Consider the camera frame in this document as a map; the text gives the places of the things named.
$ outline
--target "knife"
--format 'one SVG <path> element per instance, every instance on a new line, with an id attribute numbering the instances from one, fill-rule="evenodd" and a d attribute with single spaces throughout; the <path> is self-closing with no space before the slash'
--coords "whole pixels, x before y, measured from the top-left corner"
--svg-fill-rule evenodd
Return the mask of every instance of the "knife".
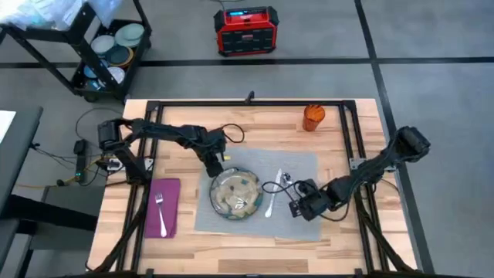
<path id="1" fill-rule="evenodd" d="M 275 183 L 276 185 L 274 185 L 272 187 L 272 191 L 275 192 L 278 190 L 278 185 L 280 184 L 281 182 L 281 176 L 282 176 L 283 172 L 281 171 L 281 168 L 278 170 L 278 174 L 276 174 L 276 180 L 275 180 Z M 272 193 L 271 194 L 271 201 L 269 201 L 269 207 L 268 207 L 268 210 L 266 210 L 266 213 L 264 214 L 264 216 L 266 218 L 269 218 L 271 217 L 271 214 L 272 214 L 272 207 L 275 205 L 275 195 L 276 193 Z"/>

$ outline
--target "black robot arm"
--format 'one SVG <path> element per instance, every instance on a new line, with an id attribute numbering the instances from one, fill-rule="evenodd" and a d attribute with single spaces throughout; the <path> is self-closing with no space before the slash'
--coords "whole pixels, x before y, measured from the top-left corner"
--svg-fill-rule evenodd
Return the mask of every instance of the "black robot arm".
<path id="1" fill-rule="evenodd" d="M 361 163 L 350 175 L 335 178 L 321 188 L 317 188 L 312 179 L 300 182 L 298 189 L 304 196 L 290 202 L 290 211 L 293 217 L 301 215 L 308 221 L 327 209 L 336 211 L 350 201 L 352 194 L 361 185 L 377 183 L 385 168 L 416 162 L 429 152 L 430 146 L 417 128 L 402 127 L 377 157 Z"/>
<path id="2" fill-rule="evenodd" d="M 125 138 L 122 138 L 120 132 L 122 125 L 131 130 Z M 210 177 L 215 177 L 223 171 L 216 156 L 217 154 L 223 156 L 225 152 L 226 139 L 221 127 L 207 131 L 204 127 L 192 125 L 174 127 L 142 119 L 116 119 L 98 125 L 98 138 L 101 150 L 115 154 L 125 166 L 127 182 L 132 184 L 144 184 L 150 179 L 144 167 L 144 160 L 136 158 L 129 149 L 132 142 L 141 138 L 173 141 L 185 149 L 191 148 L 204 163 Z"/>

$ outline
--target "cart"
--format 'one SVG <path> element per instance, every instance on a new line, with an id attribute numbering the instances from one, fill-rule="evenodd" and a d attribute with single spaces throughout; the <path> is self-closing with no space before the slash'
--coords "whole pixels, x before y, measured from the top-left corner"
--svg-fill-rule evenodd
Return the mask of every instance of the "cart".
<path id="1" fill-rule="evenodd" d="M 149 25 L 139 0 L 133 0 L 133 2 L 137 12 L 139 13 L 141 21 L 114 19 L 109 28 L 100 25 L 96 35 L 93 37 L 94 39 L 101 35 L 114 36 L 118 29 L 131 23 L 138 23 L 144 27 L 144 34 L 140 39 L 139 45 L 133 48 L 134 58 L 129 66 L 124 69 L 126 74 L 121 83 L 118 83 L 113 78 L 111 73 L 101 62 L 100 57 L 98 57 L 98 55 L 91 49 L 90 44 L 84 39 L 87 29 L 90 27 L 91 22 L 96 16 L 96 13 L 87 2 L 84 3 L 79 10 L 72 22 L 72 25 L 64 31 L 34 28 L 22 30 L 13 25 L 0 25 L 0 27 L 2 27 L 6 33 L 8 33 L 29 54 L 31 54 L 31 56 L 37 59 L 43 67 L 53 74 L 56 79 L 74 95 L 84 97 L 87 102 L 91 103 L 108 97 L 115 98 L 122 103 L 125 103 L 130 85 L 132 84 L 132 79 L 137 72 L 142 56 L 145 50 L 151 48 L 151 26 Z M 68 80 L 65 78 L 64 75 L 62 75 L 50 61 L 48 61 L 31 43 L 28 42 L 28 39 L 70 44 L 81 58 L 72 79 Z M 84 75 L 84 66 L 86 65 L 88 65 L 88 67 L 104 85 L 100 90 L 92 90 L 86 87 L 86 81 L 88 80 L 88 77 Z"/>

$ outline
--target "red radio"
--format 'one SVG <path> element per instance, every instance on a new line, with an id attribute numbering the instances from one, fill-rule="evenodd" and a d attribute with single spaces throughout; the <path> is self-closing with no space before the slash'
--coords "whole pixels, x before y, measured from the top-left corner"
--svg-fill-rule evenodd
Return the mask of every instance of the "red radio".
<path id="1" fill-rule="evenodd" d="M 223 56 L 270 53 L 276 48 L 278 23 L 271 6 L 219 11 L 215 15 L 218 52 Z"/>

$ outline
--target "wooden table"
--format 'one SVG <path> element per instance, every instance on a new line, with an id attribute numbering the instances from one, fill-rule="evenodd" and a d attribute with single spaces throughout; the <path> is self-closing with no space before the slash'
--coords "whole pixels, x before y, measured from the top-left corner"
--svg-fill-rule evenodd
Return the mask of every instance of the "wooden table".
<path id="1" fill-rule="evenodd" d="M 381 120 L 375 100 L 356 100 L 364 146 L 369 158 L 385 147 Z M 147 101 L 129 100 L 123 116 L 143 117 Z M 336 107 L 326 108 L 326 118 L 316 132 L 302 127 L 303 107 L 165 107 L 164 124 L 201 125 L 208 129 L 236 123 L 245 129 L 244 147 L 269 150 L 313 151 L 318 157 L 319 185 L 349 173 L 343 144 L 340 116 Z M 232 136 L 234 129 L 227 130 Z M 356 143 L 352 137 L 354 151 Z M 138 142 L 132 150 L 137 152 Z M 139 273 L 153 268 L 155 273 L 353 273 L 365 271 L 364 253 L 352 203 L 348 217 L 342 222 L 321 219 L 321 241 L 304 242 L 261 236 L 240 236 L 196 232 L 194 230 L 198 202 L 198 179 L 203 167 L 192 150 L 183 150 L 173 142 L 158 144 L 154 178 L 180 178 L 181 195 L 178 206 L 178 232 L 174 239 L 144 239 Z M 395 183 L 393 175 L 384 178 Z M 121 181 L 124 173 L 112 175 L 108 182 Z M 130 186 L 118 185 L 105 191 L 100 218 L 94 236 L 88 265 L 98 266 L 119 239 Z M 380 182 L 375 193 L 382 230 L 404 261 L 416 267 L 405 224 L 398 191 Z M 328 213 L 333 218 L 343 214 Z M 375 241 L 370 235 L 374 264 L 378 267 Z M 130 268 L 134 239 L 127 248 L 125 269 Z"/>

